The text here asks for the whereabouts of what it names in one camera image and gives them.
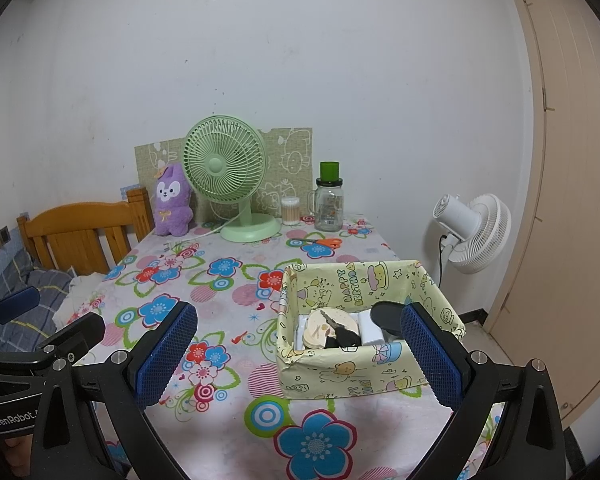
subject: jar handle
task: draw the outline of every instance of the jar handle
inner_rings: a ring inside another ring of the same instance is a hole
[[[309,214],[315,217],[315,189],[306,194],[306,207]]]

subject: door panel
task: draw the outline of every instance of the door panel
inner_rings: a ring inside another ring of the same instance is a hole
[[[514,364],[546,362],[564,417],[600,380],[600,22],[584,0],[526,4],[546,88],[544,168],[491,335]]]

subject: tile floor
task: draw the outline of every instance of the tile floor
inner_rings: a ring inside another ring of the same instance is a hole
[[[462,344],[469,352],[482,350],[494,363],[511,364],[511,361],[502,351],[502,348],[498,346],[493,337],[482,329],[482,326],[477,321],[466,325],[466,335],[462,339]]]

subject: storage box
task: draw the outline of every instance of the storage box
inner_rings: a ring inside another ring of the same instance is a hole
[[[333,399],[401,390],[426,383],[404,341],[358,348],[294,349],[298,315],[331,306],[360,312],[376,301],[420,302],[458,339],[464,324],[417,260],[293,264],[280,293],[276,361],[289,399]]]

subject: floral tablecloth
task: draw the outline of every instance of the floral tablecloth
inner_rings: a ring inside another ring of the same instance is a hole
[[[428,386],[350,399],[288,400],[275,364],[282,269],[291,263],[396,260],[360,216],[335,234],[313,218],[276,236],[235,244],[149,235],[117,265],[79,314],[98,312],[103,341],[83,363],[130,349],[177,301],[198,311],[198,332],[158,404],[146,413],[192,480],[383,480],[405,478],[443,429],[450,410]],[[293,240],[324,240],[318,243]],[[460,478],[475,473],[501,406],[494,406]],[[110,450],[122,446],[99,409]]]

